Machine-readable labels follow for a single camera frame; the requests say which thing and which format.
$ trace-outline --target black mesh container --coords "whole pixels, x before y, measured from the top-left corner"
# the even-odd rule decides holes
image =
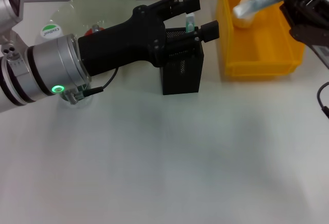
[[[185,27],[166,29],[167,38],[186,33]],[[169,55],[169,62],[160,68],[164,95],[199,92],[204,52],[201,42],[187,51]]]

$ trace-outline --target black cable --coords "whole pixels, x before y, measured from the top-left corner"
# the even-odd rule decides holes
[[[322,104],[322,101],[321,101],[321,98],[320,98],[320,94],[321,92],[323,91],[324,88],[326,88],[327,86],[329,86],[329,82],[326,82],[325,84],[323,84],[319,90],[318,90],[318,93],[317,93],[317,99],[318,99],[318,102],[320,104],[320,107],[322,109],[322,111],[324,112],[324,114],[329,118],[329,108],[327,106],[323,106]]]
[[[108,87],[108,85],[112,82],[112,80],[114,79],[114,77],[118,73],[118,70],[119,70],[119,68],[115,68],[115,71],[114,71],[112,77],[107,81],[106,84],[104,84],[103,89],[105,89],[106,87]]]
[[[114,77],[117,75],[118,73],[118,70],[119,68],[115,68],[115,71],[114,73],[112,74],[112,76],[110,77],[110,79],[101,87],[96,87],[96,88],[92,88],[92,89],[87,89],[87,90],[84,90],[82,93],[83,93],[83,96],[84,97],[89,97],[91,95],[94,95],[94,94],[97,94],[97,93],[100,93],[100,92],[103,92],[104,89],[106,87],[108,87],[108,85],[112,82],[112,80],[114,79]]]

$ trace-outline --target white table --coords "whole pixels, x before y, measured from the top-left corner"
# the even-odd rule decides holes
[[[25,4],[15,30],[33,45],[61,5]],[[216,0],[201,5],[199,25]],[[316,100],[328,70],[307,49],[289,77],[221,82],[216,43],[204,44],[198,94],[162,96],[159,70],[138,62],[85,109],[54,96],[0,114],[0,223],[328,223],[329,120]]]

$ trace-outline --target yellow tray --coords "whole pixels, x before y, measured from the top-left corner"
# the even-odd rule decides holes
[[[302,63],[304,45],[289,34],[281,4],[256,14],[249,29],[235,28],[231,11],[240,0],[218,0],[221,52],[230,77],[268,77],[292,73]]]

